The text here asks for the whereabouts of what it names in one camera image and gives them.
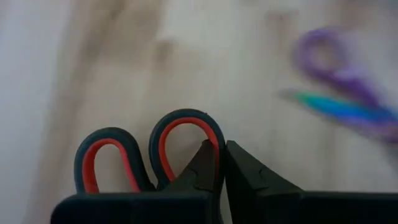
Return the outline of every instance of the light wooden table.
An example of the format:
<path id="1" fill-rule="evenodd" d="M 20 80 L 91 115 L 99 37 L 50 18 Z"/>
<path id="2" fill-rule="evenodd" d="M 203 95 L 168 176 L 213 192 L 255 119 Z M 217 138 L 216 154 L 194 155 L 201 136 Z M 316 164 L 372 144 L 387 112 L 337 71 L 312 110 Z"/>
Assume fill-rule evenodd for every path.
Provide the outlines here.
<path id="1" fill-rule="evenodd" d="M 139 142 L 152 181 L 147 145 L 155 123 L 179 108 L 206 111 L 226 139 L 307 190 L 398 191 L 398 154 L 379 142 L 309 113 L 278 94 L 299 88 L 336 95 L 300 74 L 291 62 L 304 32 L 342 26 L 374 74 L 386 101 L 398 96 L 394 10 L 350 0 L 92 0 L 76 9 L 47 141 L 62 167 L 60 199 L 75 192 L 73 158 L 92 131 L 117 126 Z M 167 139 L 179 173 L 205 135 L 183 125 Z M 98 154 L 103 191 L 130 191 L 114 147 Z M 54 172 L 43 165 L 40 179 Z M 222 210 L 230 222 L 226 195 Z"/>

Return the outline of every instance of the purple handle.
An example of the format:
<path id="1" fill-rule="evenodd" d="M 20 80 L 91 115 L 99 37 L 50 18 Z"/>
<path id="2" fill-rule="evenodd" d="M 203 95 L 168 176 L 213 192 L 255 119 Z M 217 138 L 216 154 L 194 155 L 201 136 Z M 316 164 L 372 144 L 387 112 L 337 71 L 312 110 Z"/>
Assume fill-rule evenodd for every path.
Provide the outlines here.
<path id="1" fill-rule="evenodd" d="M 398 125 L 395 122 L 371 122 L 365 119 L 342 119 L 341 122 L 352 126 L 361 133 L 389 143 L 398 143 Z"/>
<path id="2" fill-rule="evenodd" d="M 327 41 L 335 50 L 341 68 L 321 68 L 314 61 L 311 50 L 320 41 Z M 296 61 L 301 69 L 309 75 L 331 84 L 334 88 L 350 94 L 366 106 L 380 106 L 377 96 L 365 85 L 364 75 L 360 69 L 349 64 L 348 53 L 338 34 L 331 29 L 317 29 L 306 33 L 299 41 Z"/>

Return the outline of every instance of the scissors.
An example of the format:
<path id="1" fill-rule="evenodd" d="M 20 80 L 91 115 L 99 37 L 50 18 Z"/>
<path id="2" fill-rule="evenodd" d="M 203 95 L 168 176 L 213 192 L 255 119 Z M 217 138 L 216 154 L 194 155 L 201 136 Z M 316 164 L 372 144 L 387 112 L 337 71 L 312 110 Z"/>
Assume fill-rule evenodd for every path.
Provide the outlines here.
<path id="1" fill-rule="evenodd" d="M 86 194 L 99 193 L 94 171 L 95 155 L 107 144 L 112 144 L 119 149 L 133 192 L 164 189 L 176 178 L 167 160 L 166 138 L 173 128 L 185 123 L 202 128 L 212 143 L 216 155 L 215 185 L 222 186 L 223 173 L 220 172 L 220 167 L 223 166 L 225 142 L 220 127 L 213 118 L 202 111 L 180 109 L 164 116 L 156 124 L 149 138 L 150 163 L 159 182 L 156 188 L 148 178 L 138 143 L 134 137 L 121 128 L 103 128 L 87 136 L 76 152 L 74 165 L 76 191 Z"/>
<path id="2" fill-rule="evenodd" d="M 320 42 L 325 42 L 334 50 L 339 67 L 322 68 L 317 63 L 313 50 Z M 295 62 L 305 74 L 346 93 L 355 102 L 337 101 L 295 90 L 288 91 L 288 95 L 322 114 L 360 129 L 363 133 L 389 142 L 398 142 L 397 116 L 381 103 L 380 97 L 366 79 L 367 74 L 352 63 L 347 49 L 348 46 L 336 30 L 312 30 L 299 40 Z"/>

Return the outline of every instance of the scissor handle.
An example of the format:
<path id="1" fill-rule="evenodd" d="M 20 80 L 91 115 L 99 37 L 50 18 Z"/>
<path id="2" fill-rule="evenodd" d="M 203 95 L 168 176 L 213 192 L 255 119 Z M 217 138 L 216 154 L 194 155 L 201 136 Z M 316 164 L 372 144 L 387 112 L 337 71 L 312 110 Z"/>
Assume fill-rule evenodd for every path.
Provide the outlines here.
<path id="1" fill-rule="evenodd" d="M 322 68 L 316 63 L 312 52 L 321 41 L 333 48 L 341 64 L 339 68 Z M 299 67 L 312 77 L 347 92 L 366 106 L 380 106 L 376 94 L 365 84 L 361 69 L 350 64 L 346 46 L 335 30 L 325 28 L 307 32 L 298 42 L 295 59 Z"/>
<path id="2" fill-rule="evenodd" d="M 121 128 L 103 128 L 91 133 L 80 144 L 75 156 L 75 185 L 78 193 L 99 193 L 95 177 L 95 155 L 101 147 L 115 145 L 134 192 L 155 190 L 149 181 L 137 141 Z"/>
<path id="3" fill-rule="evenodd" d="M 223 133 L 216 121 L 206 113 L 195 109 L 175 110 L 165 115 L 153 129 L 149 139 L 149 158 L 155 175 L 159 181 L 158 188 L 163 189 L 175 179 L 175 175 L 167 160 L 165 143 L 169 132 L 180 124 L 194 124 L 206 133 L 216 153 L 215 177 L 218 186 L 223 183 L 222 170 L 224 161 L 225 141 Z"/>

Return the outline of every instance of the black and red scissors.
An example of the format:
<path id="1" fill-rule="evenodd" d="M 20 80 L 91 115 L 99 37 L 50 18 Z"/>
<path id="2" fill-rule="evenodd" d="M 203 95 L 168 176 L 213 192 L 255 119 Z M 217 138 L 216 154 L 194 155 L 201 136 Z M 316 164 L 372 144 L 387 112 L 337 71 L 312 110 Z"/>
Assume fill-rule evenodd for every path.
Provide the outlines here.
<path id="1" fill-rule="evenodd" d="M 194 109 L 175 110 L 164 116 L 155 126 L 149 139 L 151 166 L 159 181 L 157 188 L 150 182 L 142 161 L 139 146 L 134 137 L 121 128 L 99 129 L 80 144 L 75 157 L 75 185 L 78 193 L 99 193 L 94 163 L 95 155 L 107 144 L 115 145 L 121 154 L 133 192 L 162 190 L 175 179 L 165 152 L 169 132 L 180 124 L 191 123 L 204 130 L 213 145 L 216 158 L 215 186 L 222 186 L 225 142 L 220 127 L 206 113 Z"/>

